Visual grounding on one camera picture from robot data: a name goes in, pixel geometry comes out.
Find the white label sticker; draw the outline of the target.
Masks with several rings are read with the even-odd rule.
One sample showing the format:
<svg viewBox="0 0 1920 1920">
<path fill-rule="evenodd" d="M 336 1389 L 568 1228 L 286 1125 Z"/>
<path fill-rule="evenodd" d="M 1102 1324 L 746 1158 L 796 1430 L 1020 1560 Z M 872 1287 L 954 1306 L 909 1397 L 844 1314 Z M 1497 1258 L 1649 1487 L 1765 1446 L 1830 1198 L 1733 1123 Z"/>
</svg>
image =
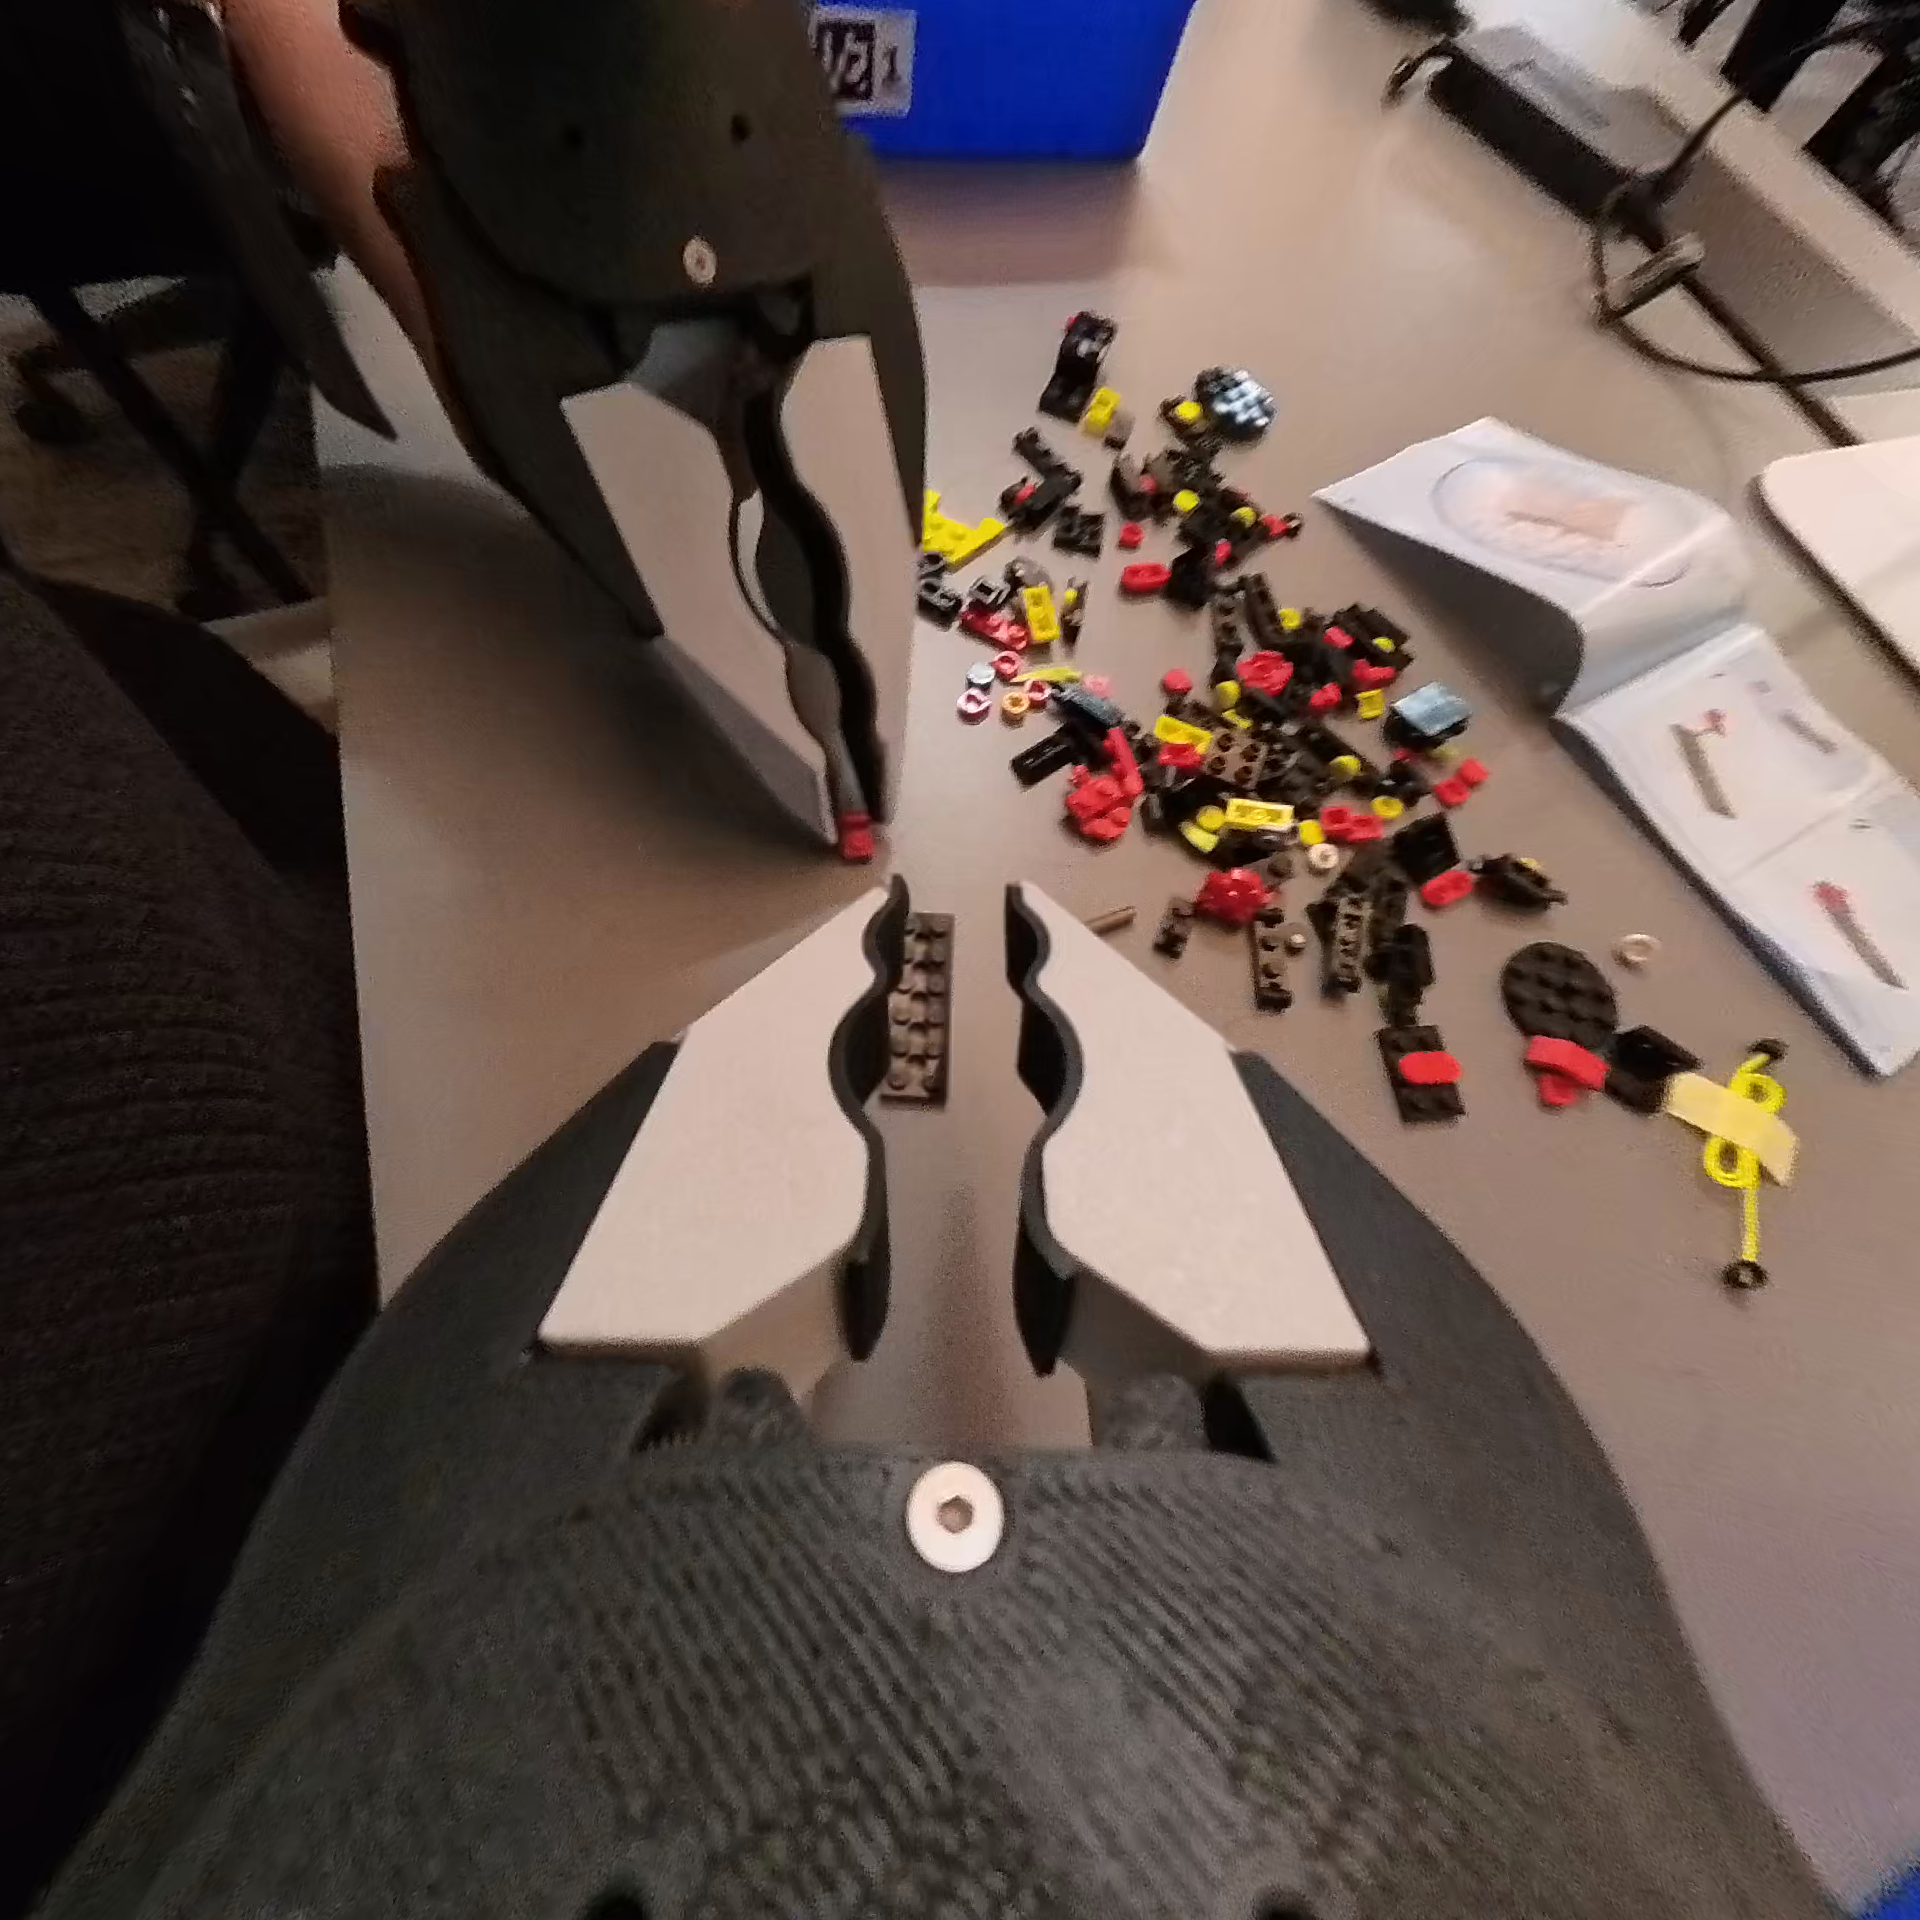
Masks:
<svg viewBox="0 0 1920 1920">
<path fill-rule="evenodd" d="M 919 13 L 911 7 L 813 5 L 806 34 L 841 117 L 909 115 L 919 53 Z"/>
</svg>

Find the person's left forearm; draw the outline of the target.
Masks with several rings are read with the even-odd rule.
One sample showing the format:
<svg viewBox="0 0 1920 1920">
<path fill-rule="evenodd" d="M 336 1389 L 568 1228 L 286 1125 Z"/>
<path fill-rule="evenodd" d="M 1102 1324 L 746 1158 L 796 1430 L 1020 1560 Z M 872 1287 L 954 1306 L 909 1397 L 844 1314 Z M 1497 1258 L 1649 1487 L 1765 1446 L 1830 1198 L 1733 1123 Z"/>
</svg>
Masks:
<svg viewBox="0 0 1920 1920">
<path fill-rule="evenodd" d="M 337 2 L 228 2 L 223 27 L 278 156 L 444 391 L 420 279 L 376 197 L 408 163 L 389 69 L 352 42 Z"/>
</svg>

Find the person's dark knit sweater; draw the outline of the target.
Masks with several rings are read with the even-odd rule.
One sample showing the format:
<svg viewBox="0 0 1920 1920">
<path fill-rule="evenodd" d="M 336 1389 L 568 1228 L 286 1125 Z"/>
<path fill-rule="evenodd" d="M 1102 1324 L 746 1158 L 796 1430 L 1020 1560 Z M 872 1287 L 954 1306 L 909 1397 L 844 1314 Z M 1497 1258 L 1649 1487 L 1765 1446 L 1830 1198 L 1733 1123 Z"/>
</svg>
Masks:
<svg viewBox="0 0 1920 1920">
<path fill-rule="evenodd" d="M 5 562 L 5 1915 L 373 1314 L 359 1044 L 332 733 L 223 637 Z"/>
</svg>

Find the white flat panel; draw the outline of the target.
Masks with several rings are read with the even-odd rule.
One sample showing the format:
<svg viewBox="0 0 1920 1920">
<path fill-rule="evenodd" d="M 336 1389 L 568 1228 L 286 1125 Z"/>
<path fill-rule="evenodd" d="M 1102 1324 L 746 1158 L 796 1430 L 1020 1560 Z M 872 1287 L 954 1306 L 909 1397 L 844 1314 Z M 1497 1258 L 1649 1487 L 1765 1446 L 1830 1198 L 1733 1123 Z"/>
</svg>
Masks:
<svg viewBox="0 0 1920 1920">
<path fill-rule="evenodd" d="M 1860 621 L 1918 674 L 1918 437 L 1790 454 L 1759 504 Z"/>
</svg>

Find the pile of lego pieces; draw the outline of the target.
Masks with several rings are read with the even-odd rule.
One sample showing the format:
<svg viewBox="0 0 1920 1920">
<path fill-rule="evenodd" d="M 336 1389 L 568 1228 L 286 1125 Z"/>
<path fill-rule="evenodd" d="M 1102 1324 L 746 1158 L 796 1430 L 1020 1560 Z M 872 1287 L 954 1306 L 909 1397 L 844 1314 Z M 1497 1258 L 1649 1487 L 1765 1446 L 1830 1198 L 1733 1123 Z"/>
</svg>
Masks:
<svg viewBox="0 0 1920 1920">
<path fill-rule="evenodd" d="M 1012 778 L 1054 788 L 1074 844 L 1184 850 L 1190 890 L 1159 916 L 1159 955 L 1231 930 L 1260 1013 L 1290 1008 L 1296 981 L 1368 1005 L 1396 1117 L 1463 1120 L 1465 1062 L 1425 1005 L 1433 924 L 1465 902 L 1538 919 L 1568 893 L 1533 855 L 1463 840 L 1456 815 L 1492 771 L 1461 748 L 1472 716 L 1452 691 L 1409 684 L 1405 629 L 1364 604 L 1276 597 L 1256 562 L 1303 519 L 1223 464 L 1273 422 L 1266 389 L 1206 368 L 1159 406 L 1165 440 L 1137 448 L 1104 376 L 1114 335 L 1111 318 L 1069 312 L 1038 399 L 1111 453 L 1104 487 L 1031 422 L 986 512 L 1008 536 L 954 571 L 919 556 L 919 614 L 975 648 L 954 716 L 1032 728 Z"/>
</svg>

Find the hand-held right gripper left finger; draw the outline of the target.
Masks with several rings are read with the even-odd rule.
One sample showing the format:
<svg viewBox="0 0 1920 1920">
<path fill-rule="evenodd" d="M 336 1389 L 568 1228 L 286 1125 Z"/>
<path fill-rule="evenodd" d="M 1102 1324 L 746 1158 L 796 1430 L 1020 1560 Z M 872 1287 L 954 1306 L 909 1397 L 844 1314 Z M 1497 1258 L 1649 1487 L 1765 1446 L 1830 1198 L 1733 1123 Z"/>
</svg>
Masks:
<svg viewBox="0 0 1920 1920">
<path fill-rule="evenodd" d="M 796 1402 L 872 1354 L 890 1240 L 870 1102 L 908 910 L 888 877 L 656 1047 L 657 1088 L 542 1351 L 657 1362 L 702 1389 L 758 1372 Z"/>
</svg>

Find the lego instruction booklet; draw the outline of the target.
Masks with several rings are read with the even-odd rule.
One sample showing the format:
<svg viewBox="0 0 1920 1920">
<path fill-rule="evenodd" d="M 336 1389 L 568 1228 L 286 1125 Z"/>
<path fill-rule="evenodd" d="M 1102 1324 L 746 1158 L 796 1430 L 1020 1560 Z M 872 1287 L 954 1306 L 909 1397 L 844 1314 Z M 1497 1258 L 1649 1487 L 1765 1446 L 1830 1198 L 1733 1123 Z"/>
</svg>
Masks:
<svg viewBox="0 0 1920 1920">
<path fill-rule="evenodd" d="M 1495 418 L 1314 501 L 1527 604 L 1495 646 L 1572 754 L 1863 1071 L 1914 1064 L 1914 788 L 1748 614 L 1724 508 Z"/>
</svg>

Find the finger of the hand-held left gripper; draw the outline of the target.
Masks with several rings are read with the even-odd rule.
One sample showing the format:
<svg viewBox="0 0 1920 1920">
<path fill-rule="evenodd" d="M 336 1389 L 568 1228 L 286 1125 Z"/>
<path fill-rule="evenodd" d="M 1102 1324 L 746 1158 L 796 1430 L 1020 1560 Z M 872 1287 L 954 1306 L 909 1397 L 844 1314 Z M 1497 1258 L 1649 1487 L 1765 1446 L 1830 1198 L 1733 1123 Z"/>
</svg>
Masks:
<svg viewBox="0 0 1920 1920">
<path fill-rule="evenodd" d="M 758 584 L 832 811 L 896 815 L 917 636 L 919 525 L 908 512 L 872 347 L 806 347 L 775 405 Z"/>
<path fill-rule="evenodd" d="M 663 391 L 639 375 L 565 402 L 663 636 L 663 671 L 802 829 L 834 844 L 826 749 L 800 716 L 781 632 L 761 592 L 764 485 L 708 430 L 720 365 Z"/>
</svg>

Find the black chair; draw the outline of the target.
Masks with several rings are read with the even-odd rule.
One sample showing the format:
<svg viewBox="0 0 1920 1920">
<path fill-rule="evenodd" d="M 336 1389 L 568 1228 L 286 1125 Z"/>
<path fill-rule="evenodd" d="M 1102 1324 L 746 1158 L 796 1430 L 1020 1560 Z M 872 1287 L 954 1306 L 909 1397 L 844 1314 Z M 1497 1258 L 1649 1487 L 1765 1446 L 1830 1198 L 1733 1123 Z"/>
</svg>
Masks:
<svg viewBox="0 0 1920 1920">
<path fill-rule="evenodd" d="M 28 440 L 89 437 L 57 386 L 84 372 L 190 509 L 178 607 L 244 607 L 223 559 L 272 606 L 312 597 L 242 501 L 281 376 L 391 435 L 320 291 L 341 244 L 274 151 L 244 76 L 239 5 L 2 7 L 5 299 L 44 338 L 12 359 Z"/>
</svg>

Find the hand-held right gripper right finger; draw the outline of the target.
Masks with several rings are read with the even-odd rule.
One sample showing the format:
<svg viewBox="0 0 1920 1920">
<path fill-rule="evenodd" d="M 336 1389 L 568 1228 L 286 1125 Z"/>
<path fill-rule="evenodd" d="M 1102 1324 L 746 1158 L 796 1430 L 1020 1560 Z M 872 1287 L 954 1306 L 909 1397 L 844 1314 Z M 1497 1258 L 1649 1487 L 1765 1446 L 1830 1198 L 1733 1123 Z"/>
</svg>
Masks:
<svg viewBox="0 0 1920 1920">
<path fill-rule="evenodd" d="M 1014 1326 L 1085 1389 L 1346 1375 L 1374 1343 L 1237 1051 L 1036 882 L 1004 890 L 1017 1071 Z"/>
</svg>

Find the blue plastic bin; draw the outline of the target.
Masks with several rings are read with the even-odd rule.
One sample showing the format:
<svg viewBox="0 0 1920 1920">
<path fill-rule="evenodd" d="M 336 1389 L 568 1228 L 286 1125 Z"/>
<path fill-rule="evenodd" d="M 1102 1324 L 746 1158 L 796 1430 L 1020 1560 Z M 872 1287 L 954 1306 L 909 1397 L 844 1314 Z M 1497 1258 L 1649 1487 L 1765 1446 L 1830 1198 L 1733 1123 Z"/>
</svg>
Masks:
<svg viewBox="0 0 1920 1920">
<path fill-rule="evenodd" d="M 919 13 L 913 106 L 844 119 L 890 160 L 1135 160 L 1192 2 L 881 2 Z"/>
</svg>

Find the black round lego plate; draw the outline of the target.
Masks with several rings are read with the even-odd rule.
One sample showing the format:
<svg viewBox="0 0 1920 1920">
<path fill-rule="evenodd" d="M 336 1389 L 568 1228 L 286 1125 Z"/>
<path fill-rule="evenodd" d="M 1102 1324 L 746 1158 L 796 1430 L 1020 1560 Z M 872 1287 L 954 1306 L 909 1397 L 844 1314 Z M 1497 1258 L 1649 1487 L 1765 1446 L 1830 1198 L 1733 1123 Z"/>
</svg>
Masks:
<svg viewBox="0 0 1920 1920">
<path fill-rule="evenodd" d="M 1527 1043 L 1562 1043 L 1605 1062 L 1618 1029 L 1618 998 L 1584 951 L 1524 943 L 1506 957 L 1497 989 L 1506 1020 Z"/>
</svg>

